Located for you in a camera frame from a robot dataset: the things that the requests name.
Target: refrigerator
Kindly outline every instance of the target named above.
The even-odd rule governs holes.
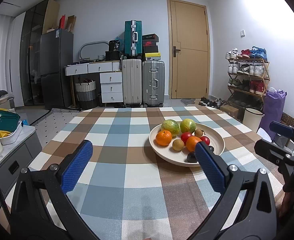
[[[70,79],[64,67],[73,63],[73,42],[74,35],[63,29],[41,37],[40,72],[46,109],[72,104]]]

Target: teal suitcase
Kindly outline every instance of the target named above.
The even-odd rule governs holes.
[[[125,21],[125,54],[141,59],[143,53],[142,21]]]

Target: checkered tablecloth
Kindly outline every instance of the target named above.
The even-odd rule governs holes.
[[[67,196],[88,226],[101,239],[187,239],[215,205],[213,191],[200,168],[180,167],[158,157],[149,132],[165,119],[191,118],[224,138],[227,164],[256,172],[266,168],[274,195],[283,180],[276,168],[254,153],[260,137],[220,110],[204,106],[163,108],[100,108],[79,113],[31,163],[46,169],[60,163],[82,140],[93,144],[93,155],[75,189]],[[235,204],[240,207],[245,192]],[[56,224],[55,210],[44,193]],[[225,227],[231,225],[232,212]]]

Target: purple bag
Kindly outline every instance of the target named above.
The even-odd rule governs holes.
[[[287,92],[283,92],[282,90],[275,91],[274,88],[267,90],[263,108],[265,115],[261,119],[259,127],[263,128],[272,140],[276,133],[270,131],[269,125],[272,121],[280,122],[286,95]]]

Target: tall cabinet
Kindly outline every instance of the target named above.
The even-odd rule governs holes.
[[[17,16],[12,25],[11,45],[7,47],[7,85],[15,106],[43,105],[40,70],[41,36],[57,25],[60,5],[44,0]]]

